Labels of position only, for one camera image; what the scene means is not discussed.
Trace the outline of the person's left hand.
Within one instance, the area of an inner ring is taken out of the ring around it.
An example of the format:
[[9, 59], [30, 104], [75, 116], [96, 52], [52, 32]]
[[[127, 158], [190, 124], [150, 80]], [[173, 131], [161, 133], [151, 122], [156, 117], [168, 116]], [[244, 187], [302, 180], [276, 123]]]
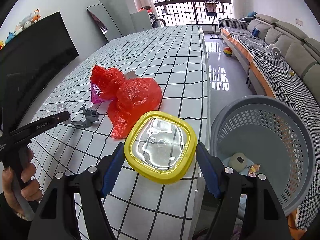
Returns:
[[32, 178], [36, 172], [35, 165], [31, 162], [33, 156], [33, 151], [24, 147], [20, 151], [23, 169], [15, 172], [9, 166], [2, 172], [4, 199], [10, 209], [26, 221], [33, 220], [37, 204], [42, 199], [39, 182]]

